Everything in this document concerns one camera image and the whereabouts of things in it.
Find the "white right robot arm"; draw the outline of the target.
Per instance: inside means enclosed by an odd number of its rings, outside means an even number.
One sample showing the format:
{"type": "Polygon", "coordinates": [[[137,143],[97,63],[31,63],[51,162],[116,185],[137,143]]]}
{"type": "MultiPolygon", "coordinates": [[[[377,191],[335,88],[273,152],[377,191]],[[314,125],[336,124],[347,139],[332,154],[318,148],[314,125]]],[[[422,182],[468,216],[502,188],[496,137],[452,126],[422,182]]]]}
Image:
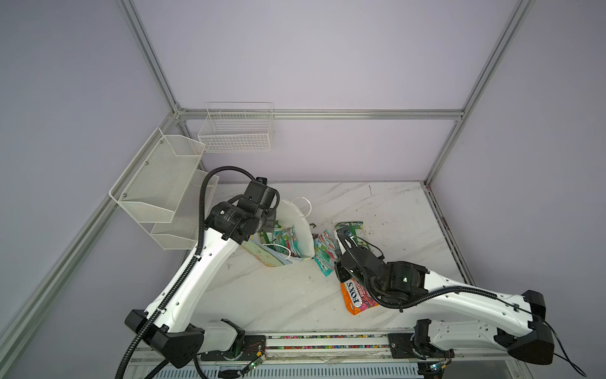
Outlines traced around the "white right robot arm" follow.
{"type": "Polygon", "coordinates": [[[340,282],[354,280],[383,308],[404,312],[428,304],[473,318],[446,326],[417,321],[411,338],[419,358],[446,354],[461,347],[495,348],[524,363],[547,366],[555,356],[546,303],[540,292],[508,295],[459,283],[422,265],[386,262],[384,256],[360,245],[346,229],[336,231],[341,254],[335,267],[340,282]]]}

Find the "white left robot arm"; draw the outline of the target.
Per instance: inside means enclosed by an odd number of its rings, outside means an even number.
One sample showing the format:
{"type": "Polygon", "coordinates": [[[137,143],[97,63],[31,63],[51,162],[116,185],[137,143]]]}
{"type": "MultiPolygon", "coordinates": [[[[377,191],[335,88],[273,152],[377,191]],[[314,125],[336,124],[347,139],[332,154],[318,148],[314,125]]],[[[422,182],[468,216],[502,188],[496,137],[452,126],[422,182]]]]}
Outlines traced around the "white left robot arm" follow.
{"type": "Polygon", "coordinates": [[[135,334],[118,366],[126,372],[140,343],[163,357],[164,365],[182,368],[198,355],[213,353],[227,359],[241,356],[246,333],[228,319],[205,327],[191,320],[203,294],[224,262],[257,232],[273,228],[277,204],[243,197],[220,202],[200,218],[201,233],[186,262],[161,294],[144,310],[132,310],[125,323],[135,334]]]}

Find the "orange Fox's candy bag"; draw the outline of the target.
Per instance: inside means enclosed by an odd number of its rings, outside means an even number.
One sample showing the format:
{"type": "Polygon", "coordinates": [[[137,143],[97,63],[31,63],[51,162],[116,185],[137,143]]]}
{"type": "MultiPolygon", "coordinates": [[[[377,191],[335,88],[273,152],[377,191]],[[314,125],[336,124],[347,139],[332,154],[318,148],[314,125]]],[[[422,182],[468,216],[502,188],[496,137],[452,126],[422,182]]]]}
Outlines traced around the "orange Fox's candy bag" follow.
{"type": "Polygon", "coordinates": [[[356,280],[349,279],[341,283],[340,287],[345,306],[350,314],[358,315],[378,306],[378,303],[356,280]]]}

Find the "teal Fox's candy bag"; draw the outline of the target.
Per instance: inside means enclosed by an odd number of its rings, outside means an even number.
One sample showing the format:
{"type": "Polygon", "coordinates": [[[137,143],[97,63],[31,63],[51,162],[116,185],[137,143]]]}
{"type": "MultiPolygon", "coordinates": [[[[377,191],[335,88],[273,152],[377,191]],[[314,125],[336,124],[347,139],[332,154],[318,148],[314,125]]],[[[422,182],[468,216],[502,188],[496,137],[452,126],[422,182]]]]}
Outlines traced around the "teal Fox's candy bag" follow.
{"type": "Polygon", "coordinates": [[[298,238],[293,227],[276,226],[273,231],[276,244],[271,248],[287,257],[301,257],[298,249],[298,238]]]}
{"type": "Polygon", "coordinates": [[[314,238],[314,261],[324,276],[330,276],[335,270],[335,264],[340,253],[339,244],[334,236],[325,230],[314,238]]]}

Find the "white printed paper bag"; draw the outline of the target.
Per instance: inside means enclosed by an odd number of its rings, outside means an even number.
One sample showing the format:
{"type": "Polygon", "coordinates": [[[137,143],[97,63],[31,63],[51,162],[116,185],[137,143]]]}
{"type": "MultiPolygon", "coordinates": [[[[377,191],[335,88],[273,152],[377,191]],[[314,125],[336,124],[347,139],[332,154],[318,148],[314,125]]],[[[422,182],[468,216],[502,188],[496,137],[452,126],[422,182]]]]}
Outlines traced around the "white printed paper bag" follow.
{"type": "Polygon", "coordinates": [[[274,227],[253,235],[241,247],[269,268],[301,263],[315,256],[314,238],[306,217],[312,203],[306,197],[281,200],[274,227]]]}

